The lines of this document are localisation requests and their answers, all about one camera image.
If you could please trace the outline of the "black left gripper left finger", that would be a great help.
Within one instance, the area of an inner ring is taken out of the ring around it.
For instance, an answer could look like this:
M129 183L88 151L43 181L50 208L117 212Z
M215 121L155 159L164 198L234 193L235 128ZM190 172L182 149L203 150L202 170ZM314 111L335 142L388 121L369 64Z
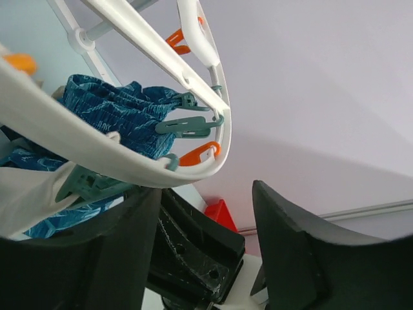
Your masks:
M49 239L1 239L2 309L140 309L161 201L137 192Z

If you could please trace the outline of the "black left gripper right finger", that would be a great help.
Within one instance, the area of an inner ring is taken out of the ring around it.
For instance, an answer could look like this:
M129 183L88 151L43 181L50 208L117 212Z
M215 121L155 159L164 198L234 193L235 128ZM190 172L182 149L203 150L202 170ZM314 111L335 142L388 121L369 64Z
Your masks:
M265 182L252 186L271 309L411 309L412 237L330 223Z

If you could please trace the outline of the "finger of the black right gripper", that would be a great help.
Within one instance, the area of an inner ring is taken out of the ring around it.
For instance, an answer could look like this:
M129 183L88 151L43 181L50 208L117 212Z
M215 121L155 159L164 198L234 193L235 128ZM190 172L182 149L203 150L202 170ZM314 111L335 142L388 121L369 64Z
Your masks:
M223 304L244 253L243 236L211 220L172 189L162 190L146 286L164 305Z

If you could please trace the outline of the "white sock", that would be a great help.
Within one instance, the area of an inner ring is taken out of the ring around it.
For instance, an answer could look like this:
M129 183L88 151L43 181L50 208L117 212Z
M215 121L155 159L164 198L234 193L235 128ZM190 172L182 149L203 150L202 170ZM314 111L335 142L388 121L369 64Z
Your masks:
M73 204L78 195L57 202L57 194L73 171L69 161L54 172L1 168L1 236L13 237Z

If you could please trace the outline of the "white round clip hanger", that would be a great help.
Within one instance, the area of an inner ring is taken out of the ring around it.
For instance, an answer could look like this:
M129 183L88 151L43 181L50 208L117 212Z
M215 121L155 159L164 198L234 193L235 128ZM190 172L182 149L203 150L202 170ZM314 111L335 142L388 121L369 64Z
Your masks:
M184 88L115 87L70 76L61 97L44 93L24 72L1 60L1 123L9 137L28 140L1 160L19 172L55 172L75 163L94 174L153 188L186 185L223 166L231 113L222 65L198 1L177 4L183 37L210 71L207 84L127 1L89 1L146 57Z

